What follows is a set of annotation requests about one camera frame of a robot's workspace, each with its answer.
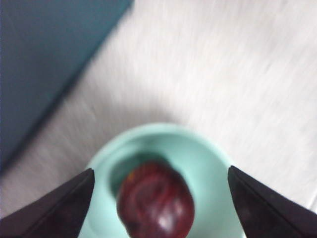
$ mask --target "mint green bowl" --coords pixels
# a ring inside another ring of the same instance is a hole
[[[79,238],[128,238],[116,213],[111,174],[118,163],[139,152],[155,152],[185,178],[195,202],[188,238],[241,238],[242,227],[227,182],[231,160],[202,137],[173,124],[131,129],[107,143],[87,168],[95,171],[91,204]]]

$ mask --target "dark blue object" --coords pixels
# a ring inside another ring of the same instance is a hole
[[[11,158],[129,0],[1,1],[1,162]]]

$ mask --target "gray surface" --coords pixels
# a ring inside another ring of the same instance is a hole
[[[84,169],[118,133],[185,125],[312,209],[317,2],[139,0],[7,173],[5,216]]]

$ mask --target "cherry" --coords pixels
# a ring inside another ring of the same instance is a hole
[[[177,171],[146,162],[122,182],[117,212],[132,238],[184,238],[194,220],[194,201]]]

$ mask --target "white floor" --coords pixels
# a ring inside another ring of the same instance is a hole
[[[1,181],[1,215],[80,173],[109,139],[171,121],[317,211],[317,1],[137,0]]]

